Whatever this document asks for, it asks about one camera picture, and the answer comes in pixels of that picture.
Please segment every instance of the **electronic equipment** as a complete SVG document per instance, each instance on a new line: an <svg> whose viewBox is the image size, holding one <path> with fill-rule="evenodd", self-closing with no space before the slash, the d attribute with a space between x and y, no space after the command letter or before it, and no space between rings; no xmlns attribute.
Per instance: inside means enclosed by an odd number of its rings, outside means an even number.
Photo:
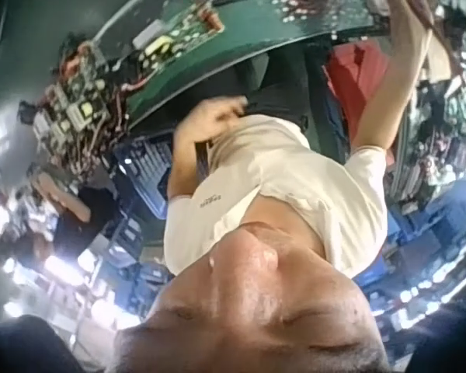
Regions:
<svg viewBox="0 0 466 373"><path fill-rule="evenodd" d="M224 25L208 1L193 3L167 24L147 29L135 37L134 46L140 48L118 61L107 61L90 40L76 39L67 52L63 45L57 81L37 105L23 104L32 110L27 115L22 110L20 119L33 122L50 162L80 181L88 180L102 157L127 135L127 97L177 58L218 35Z"/></svg>

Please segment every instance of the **workshop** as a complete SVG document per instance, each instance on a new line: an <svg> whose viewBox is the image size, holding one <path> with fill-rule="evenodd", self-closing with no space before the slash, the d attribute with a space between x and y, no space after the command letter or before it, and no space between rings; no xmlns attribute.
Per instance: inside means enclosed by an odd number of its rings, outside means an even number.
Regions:
<svg viewBox="0 0 466 373"><path fill-rule="evenodd" d="M0 0L0 373L458 369L466 0Z"/></svg>

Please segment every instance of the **white t-shirt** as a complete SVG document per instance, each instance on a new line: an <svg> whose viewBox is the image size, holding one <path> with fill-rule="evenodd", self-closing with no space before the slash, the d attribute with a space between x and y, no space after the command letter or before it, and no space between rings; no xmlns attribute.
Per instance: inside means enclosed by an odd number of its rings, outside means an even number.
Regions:
<svg viewBox="0 0 466 373"><path fill-rule="evenodd" d="M322 239L326 259L348 277L365 270L387 235L385 151L357 149L342 166L313 152L299 128L263 115L242 118L210 151L210 175L192 197L173 198L165 263L178 274L236 229L258 193L287 202Z"/></svg>

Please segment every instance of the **man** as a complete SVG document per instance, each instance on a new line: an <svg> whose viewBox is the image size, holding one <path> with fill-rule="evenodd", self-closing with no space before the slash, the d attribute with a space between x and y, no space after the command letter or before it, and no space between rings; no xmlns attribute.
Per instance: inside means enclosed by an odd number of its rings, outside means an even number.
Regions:
<svg viewBox="0 0 466 373"><path fill-rule="evenodd" d="M344 166L312 152L292 123L239 118L242 97L201 103L178 126L164 243L176 278L148 320L117 337L110 371L388 370L350 278L385 239L385 150L432 36L409 2L390 6L390 65ZM195 145L210 140L199 185Z"/></svg>
<svg viewBox="0 0 466 373"><path fill-rule="evenodd" d="M39 251L36 248L41 248L42 253L49 252L50 255L77 263L78 256L116 216L117 202L106 188L81 186L78 193L73 194L63 183L59 183L60 177L55 176L52 167L30 175L34 190L51 203L59 214L53 242L34 235L34 252Z"/></svg>

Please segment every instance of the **man's hand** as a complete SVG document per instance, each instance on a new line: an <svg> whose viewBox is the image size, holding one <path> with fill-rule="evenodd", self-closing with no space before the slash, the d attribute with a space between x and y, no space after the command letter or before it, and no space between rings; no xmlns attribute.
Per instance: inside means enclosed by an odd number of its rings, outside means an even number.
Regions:
<svg viewBox="0 0 466 373"><path fill-rule="evenodd" d="M244 113L247 99L220 97L199 103L176 129L178 142L205 142L231 130L238 124L238 117Z"/></svg>

